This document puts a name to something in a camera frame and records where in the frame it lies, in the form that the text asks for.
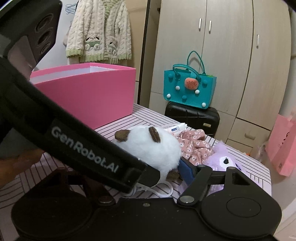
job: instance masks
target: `human hand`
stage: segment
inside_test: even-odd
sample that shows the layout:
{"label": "human hand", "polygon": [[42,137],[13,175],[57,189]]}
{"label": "human hand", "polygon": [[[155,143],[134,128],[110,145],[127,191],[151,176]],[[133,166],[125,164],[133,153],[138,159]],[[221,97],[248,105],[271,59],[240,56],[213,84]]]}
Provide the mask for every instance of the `human hand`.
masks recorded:
{"label": "human hand", "polygon": [[25,151],[17,157],[0,160],[0,187],[14,180],[15,176],[40,161],[43,150]]}

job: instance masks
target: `pink floral fabric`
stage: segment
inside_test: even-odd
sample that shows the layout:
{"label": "pink floral fabric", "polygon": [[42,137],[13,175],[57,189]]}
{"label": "pink floral fabric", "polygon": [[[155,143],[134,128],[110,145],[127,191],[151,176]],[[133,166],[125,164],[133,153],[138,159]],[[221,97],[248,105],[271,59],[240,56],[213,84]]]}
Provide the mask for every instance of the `pink floral fabric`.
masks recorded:
{"label": "pink floral fabric", "polygon": [[205,160],[214,154],[211,145],[205,141],[205,132],[202,129],[182,131],[177,137],[182,157],[193,165],[204,164]]}

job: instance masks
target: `sweater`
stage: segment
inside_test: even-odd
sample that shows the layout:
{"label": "sweater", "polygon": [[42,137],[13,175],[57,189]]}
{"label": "sweater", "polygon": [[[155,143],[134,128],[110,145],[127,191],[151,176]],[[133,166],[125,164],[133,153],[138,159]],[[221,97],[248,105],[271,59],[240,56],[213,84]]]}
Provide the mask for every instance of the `sweater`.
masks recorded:
{"label": "sweater", "polygon": [[79,62],[131,59],[131,29],[124,0],[80,0],[69,30],[66,55]]}

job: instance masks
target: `purple plush toy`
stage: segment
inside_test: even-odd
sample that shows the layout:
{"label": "purple plush toy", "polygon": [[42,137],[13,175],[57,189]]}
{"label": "purple plush toy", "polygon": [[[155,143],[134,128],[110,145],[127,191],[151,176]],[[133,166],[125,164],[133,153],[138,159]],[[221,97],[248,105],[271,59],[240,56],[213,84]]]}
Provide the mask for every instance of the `purple plush toy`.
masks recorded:
{"label": "purple plush toy", "polygon": [[[214,154],[205,160],[205,165],[211,167],[214,171],[226,171],[227,167],[236,167],[246,174],[246,171],[238,164],[235,157],[228,152],[227,146],[222,141],[218,142],[213,150]],[[222,189],[223,185],[212,185],[208,194],[210,195]]]}

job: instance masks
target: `cabinet handle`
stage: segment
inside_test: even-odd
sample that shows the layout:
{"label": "cabinet handle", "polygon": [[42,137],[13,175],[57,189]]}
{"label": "cabinet handle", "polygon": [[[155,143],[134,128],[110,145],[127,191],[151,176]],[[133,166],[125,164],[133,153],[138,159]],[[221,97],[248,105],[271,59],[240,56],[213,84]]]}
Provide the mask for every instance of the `cabinet handle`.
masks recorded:
{"label": "cabinet handle", "polygon": [[251,139],[252,141],[255,140],[256,137],[248,135],[247,133],[244,134],[245,138]]}
{"label": "cabinet handle", "polygon": [[256,48],[259,48],[259,34],[257,34],[257,46]]}
{"label": "cabinet handle", "polygon": [[200,31],[202,28],[202,19],[200,18],[200,23],[198,24],[198,31]]}
{"label": "cabinet handle", "polygon": [[209,34],[211,34],[211,28],[212,28],[212,20],[210,20]]}

